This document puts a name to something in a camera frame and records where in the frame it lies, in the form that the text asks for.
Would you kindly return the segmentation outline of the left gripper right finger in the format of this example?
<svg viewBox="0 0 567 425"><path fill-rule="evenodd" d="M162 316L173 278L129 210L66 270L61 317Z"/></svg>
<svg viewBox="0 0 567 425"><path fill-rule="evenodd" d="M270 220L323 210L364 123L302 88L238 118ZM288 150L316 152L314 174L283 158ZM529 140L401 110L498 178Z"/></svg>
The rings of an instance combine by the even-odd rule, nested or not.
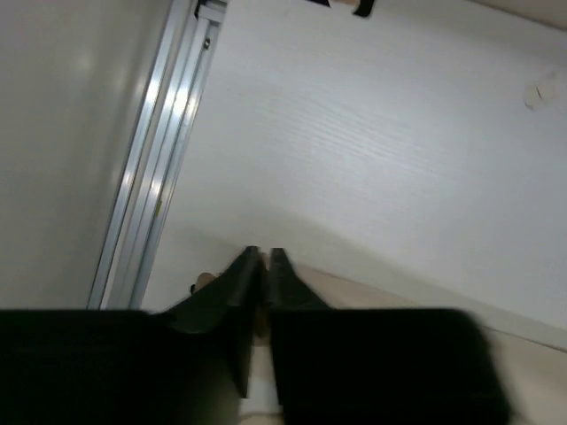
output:
<svg viewBox="0 0 567 425"><path fill-rule="evenodd" d="M274 248L269 254L267 307L270 349L278 402L293 406L308 387L309 319L326 311L323 301L296 273L287 252Z"/></svg>

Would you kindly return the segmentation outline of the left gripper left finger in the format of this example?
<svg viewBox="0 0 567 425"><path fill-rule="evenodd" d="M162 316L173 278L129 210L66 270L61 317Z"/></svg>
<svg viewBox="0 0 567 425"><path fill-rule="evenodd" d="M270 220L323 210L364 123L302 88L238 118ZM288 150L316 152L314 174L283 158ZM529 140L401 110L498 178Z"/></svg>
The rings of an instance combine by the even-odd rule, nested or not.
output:
<svg viewBox="0 0 567 425"><path fill-rule="evenodd" d="M254 317L261 299L261 254L256 246L241 251L205 287L170 309L171 328L185 335L218 335L239 395L247 395Z"/></svg>

